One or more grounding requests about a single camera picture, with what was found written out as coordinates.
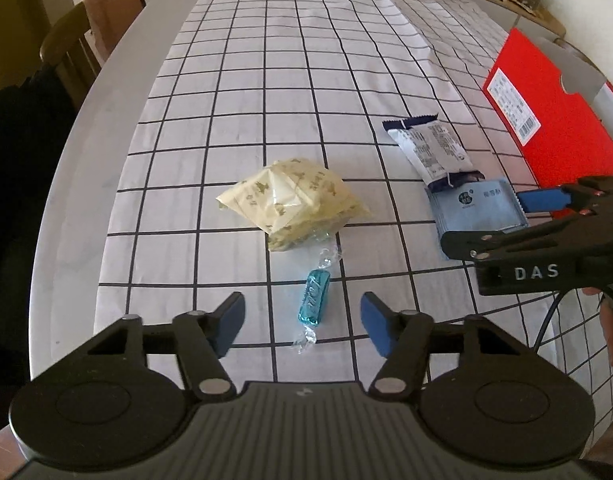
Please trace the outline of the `red cardboard box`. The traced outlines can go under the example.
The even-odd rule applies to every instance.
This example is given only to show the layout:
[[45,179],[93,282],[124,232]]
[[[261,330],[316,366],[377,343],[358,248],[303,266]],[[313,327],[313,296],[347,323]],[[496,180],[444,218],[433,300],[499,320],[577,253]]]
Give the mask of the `red cardboard box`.
[[591,64],[515,28],[483,93],[541,188],[613,176],[613,84]]

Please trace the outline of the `light blue sachet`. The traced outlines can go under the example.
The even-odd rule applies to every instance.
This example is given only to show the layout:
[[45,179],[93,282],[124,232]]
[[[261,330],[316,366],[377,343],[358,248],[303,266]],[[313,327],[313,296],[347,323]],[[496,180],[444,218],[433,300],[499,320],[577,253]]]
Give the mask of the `light blue sachet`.
[[468,182],[458,188],[427,191],[443,254],[470,260],[467,237],[448,232],[475,232],[475,241],[495,232],[511,233],[529,226],[517,195],[506,179]]

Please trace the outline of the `blue wrapped candy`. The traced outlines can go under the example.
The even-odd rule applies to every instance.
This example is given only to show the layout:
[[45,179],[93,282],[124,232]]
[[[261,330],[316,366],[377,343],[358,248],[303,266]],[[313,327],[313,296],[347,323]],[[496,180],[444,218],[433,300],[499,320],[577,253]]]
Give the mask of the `blue wrapped candy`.
[[293,348],[303,354],[317,342],[317,328],[323,323],[331,283],[331,268],[341,259],[337,245],[324,247],[319,253],[317,266],[307,274],[297,320],[301,326]]

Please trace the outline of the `white blue snack packet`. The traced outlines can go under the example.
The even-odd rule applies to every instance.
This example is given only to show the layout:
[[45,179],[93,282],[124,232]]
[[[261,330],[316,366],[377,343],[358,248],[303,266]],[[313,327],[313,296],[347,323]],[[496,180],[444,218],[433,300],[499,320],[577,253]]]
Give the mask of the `white blue snack packet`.
[[382,127],[432,193],[484,179],[451,131],[437,115],[385,120]]

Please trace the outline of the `pale yellow snack bag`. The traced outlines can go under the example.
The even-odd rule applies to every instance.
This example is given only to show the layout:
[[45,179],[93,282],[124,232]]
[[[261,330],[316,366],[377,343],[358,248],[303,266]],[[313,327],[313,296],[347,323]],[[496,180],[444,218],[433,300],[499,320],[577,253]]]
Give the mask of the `pale yellow snack bag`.
[[276,160],[218,195],[218,203],[263,231],[272,252],[323,240],[370,214],[338,174],[305,158]]

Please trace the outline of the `person's black clothing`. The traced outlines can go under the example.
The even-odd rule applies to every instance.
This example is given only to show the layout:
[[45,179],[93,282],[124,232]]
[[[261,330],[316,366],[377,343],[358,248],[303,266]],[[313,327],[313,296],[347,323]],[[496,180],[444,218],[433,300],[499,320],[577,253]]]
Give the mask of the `person's black clothing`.
[[0,90],[0,430],[30,379],[33,263],[47,195],[78,111],[55,70]]

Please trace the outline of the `white grid tablecloth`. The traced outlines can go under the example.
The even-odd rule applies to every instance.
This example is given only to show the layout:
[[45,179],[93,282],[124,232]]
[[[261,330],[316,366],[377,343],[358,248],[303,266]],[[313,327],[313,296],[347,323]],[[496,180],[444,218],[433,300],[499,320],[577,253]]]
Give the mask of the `white grid tablecloth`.
[[[469,263],[441,252],[423,184],[382,123],[434,114],[490,179],[535,187],[482,88],[503,29],[469,0],[198,0],[134,129],[110,214],[94,326],[148,324],[247,301],[224,366],[234,382],[370,382],[381,358],[359,314],[365,292],[439,321],[488,316],[594,399],[613,421],[613,366],[598,300],[571,292],[484,297]],[[218,205],[260,169],[305,158],[368,207],[321,245],[272,252],[263,231]],[[304,283],[337,245],[315,346],[293,348]]]

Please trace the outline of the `left wooden chair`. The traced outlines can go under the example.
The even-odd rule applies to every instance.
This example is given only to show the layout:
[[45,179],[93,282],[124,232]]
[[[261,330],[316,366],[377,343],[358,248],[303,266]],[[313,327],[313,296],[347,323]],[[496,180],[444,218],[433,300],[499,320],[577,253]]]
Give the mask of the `left wooden chair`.
[[81,107],[105,64],[95,48],[83,0],[52,25],[41,44],[40,58],[56,70],[74,106]]

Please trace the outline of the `pink cloth on chair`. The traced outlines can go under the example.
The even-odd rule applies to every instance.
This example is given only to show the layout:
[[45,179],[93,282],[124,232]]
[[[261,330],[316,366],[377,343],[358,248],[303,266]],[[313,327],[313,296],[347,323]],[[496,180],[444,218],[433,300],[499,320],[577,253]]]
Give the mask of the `pink cloth on chair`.
[[83,0],[95,48],[102,59],[108,58],[142,12],[142,0]]

